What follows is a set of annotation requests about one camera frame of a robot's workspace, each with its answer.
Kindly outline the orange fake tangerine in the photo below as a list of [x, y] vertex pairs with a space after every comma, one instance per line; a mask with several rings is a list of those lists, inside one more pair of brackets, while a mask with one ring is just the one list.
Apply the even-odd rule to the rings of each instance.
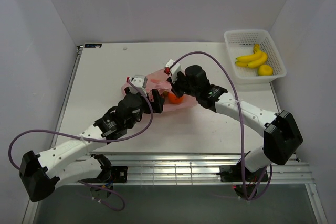
[[177, 97], [174, 93], [168, 93], [167, 98], [171, 104], [181, 104], [183, 102], [183, 97]]

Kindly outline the pink plastic bag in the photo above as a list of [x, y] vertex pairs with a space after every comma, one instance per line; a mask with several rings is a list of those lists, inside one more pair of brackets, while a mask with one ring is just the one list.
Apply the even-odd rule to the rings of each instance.
[[172, 112], [180, 109], [192, 108], [198, 105], [196, 99], [189, 95], [183, 95], [182, 101], [173, 102], [171, 96], [173, 92], [171, 91], [171, 85], [167, 82], [168, 76], [164, 73], [163, 69], [160, 69], [156, 72], [146, 75], [147, 84], [146, 92], [149, 94], [149, 100], [153, 101], [153, 95], [151, 90], [157, 89], [159, 94], [165, 99], [163, 104], [163, 113]]

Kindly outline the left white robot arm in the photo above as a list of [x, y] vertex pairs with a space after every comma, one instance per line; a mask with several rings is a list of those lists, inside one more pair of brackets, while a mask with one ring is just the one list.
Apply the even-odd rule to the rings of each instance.
[[141, 93], [127, 91], [126, 96], [111, 107], [93, 125], [79, 136], [38, 154], [29, 151], [23, 155], [19, 177], [32, 202], [38, 202], [55, 189], [82, 180], [86, 183], [109, 183], [117, 177], [111, 162], [102, 154], [78, 161], [84, 155], [118, 141], [127, 130], [140, 122], [142, 115], [162, 113], [165, 99], [157, 89], [151, 91], [148, 102]]

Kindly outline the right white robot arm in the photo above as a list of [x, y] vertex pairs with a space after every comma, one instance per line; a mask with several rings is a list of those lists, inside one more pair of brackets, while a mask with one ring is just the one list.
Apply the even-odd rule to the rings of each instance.
[[290, 112], [275, 113], [237, 101], [226, 89], [211, 84], [198, 65], [182, 70], [180, 64], [170, 60], [164, 72], [169, 75], [167, 81], [177, 97], [192, 96], [203, 108], [243, 121], [245, 126], [263, 137], [261, 147], [245, 154], [236, 165], [221, 171], [224, 181], [250, 180], [272, 163], [284, 165], [302, 144], [303, 138]]

